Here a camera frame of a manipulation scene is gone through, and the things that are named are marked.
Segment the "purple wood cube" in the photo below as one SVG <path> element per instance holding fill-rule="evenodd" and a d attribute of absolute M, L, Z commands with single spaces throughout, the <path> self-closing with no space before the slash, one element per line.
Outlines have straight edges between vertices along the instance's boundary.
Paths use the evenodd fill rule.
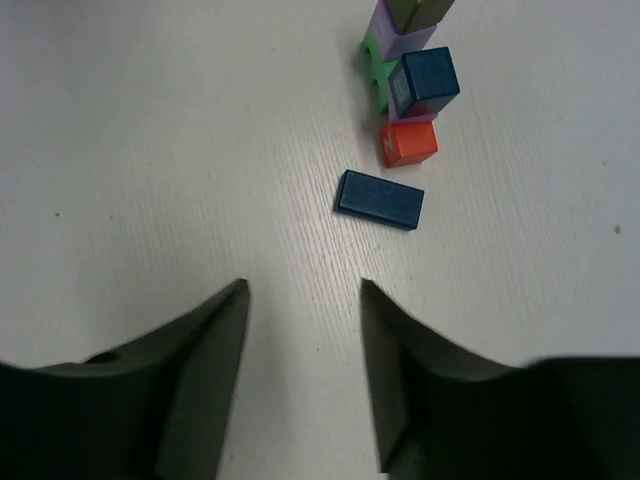
<path fill-rule="evenodd" d="M 438 117 L 437 113 L 434 113 L 434 114 L 426 113 L 426 114 L 420 114 L 416 116 L 408 116 L 405 118 L 401 118 L 397 113 L 395 104 L 393 103 L 392 100 L 388 102 L 388 115 L 389 115 L 390 121 L 393 124 L 429 123 L 434 121 Z"/>
<path fill-rule="evenodd" d="M 384 61 L 398 60 L 404 53 L 422 50 L 436 29 L 434 24 L 414 32 L 399 33 L 384 0 L 377 1 L 368 26 Z"/>

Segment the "red wood cube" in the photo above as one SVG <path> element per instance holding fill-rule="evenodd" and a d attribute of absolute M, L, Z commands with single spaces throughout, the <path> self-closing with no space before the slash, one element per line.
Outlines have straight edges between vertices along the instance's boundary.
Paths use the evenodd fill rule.
<path fill-rule="evenodd" d="M 439 151 L 432 122 L 386 122 L 379 130 L 383 163 L 387 168 L 417 165 Z"/>

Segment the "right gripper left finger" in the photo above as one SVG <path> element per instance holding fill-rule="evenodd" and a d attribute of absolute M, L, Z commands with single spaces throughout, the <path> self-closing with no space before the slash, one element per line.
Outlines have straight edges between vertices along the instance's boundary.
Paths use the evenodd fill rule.
<path fill-rule="evenodd" d="M 249 320 L 238 279 L 81 363 L 1 367 L 5 479 L 213 479 Z"/>

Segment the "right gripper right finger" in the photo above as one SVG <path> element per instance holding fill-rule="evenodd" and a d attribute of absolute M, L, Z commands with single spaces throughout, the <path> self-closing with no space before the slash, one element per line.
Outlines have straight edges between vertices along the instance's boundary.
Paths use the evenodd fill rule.
<path fill-rule="evenodd" d="M 360 289 L 380 471 L 391 479 L 635 479 L 639 361 L 484 358 Z"/>

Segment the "long blue wood block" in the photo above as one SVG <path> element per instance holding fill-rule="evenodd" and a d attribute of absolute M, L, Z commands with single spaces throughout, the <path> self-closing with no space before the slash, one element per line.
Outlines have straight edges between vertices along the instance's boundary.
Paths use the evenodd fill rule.
<path fill-rule="evenodd" d="M 403 231 L 416 230 L 424 191 L 372 175 L 346 170 L 340 178 L 334 211 Z"/>

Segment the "green arch wood block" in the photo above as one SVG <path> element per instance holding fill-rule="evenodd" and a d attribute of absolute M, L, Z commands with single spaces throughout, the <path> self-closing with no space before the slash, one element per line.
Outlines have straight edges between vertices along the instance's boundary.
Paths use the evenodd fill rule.
<path fill-rule="evenodd" d="M 362 50 L 369 59 L 370 82 L 376 86 L 376 110 L 380 114 L 389 113 L 388 81 L 389 75 L 399 62 L 398 59 L 384 61 L 374 31 L 369 27 L 361 42 Z"/>

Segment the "small blue wood cube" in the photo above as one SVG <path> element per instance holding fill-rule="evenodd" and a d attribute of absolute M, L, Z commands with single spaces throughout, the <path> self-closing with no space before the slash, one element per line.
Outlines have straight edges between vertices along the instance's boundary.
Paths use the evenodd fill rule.
<path fill-rule="evenodd" d="M 438 114 L 460 93 L 448 47 L 403 54 L 389 75 L 388 86 L 401 118 Z"/>

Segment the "olive grey wood cube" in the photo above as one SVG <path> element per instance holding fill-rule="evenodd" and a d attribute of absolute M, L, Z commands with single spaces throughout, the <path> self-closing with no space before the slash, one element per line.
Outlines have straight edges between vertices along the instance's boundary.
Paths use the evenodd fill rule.
<path fill-rule="evenodd" d="M 390 16 L 400 33 L 412 33 L 438 24 L 454 0 L 388 0 Z"/>

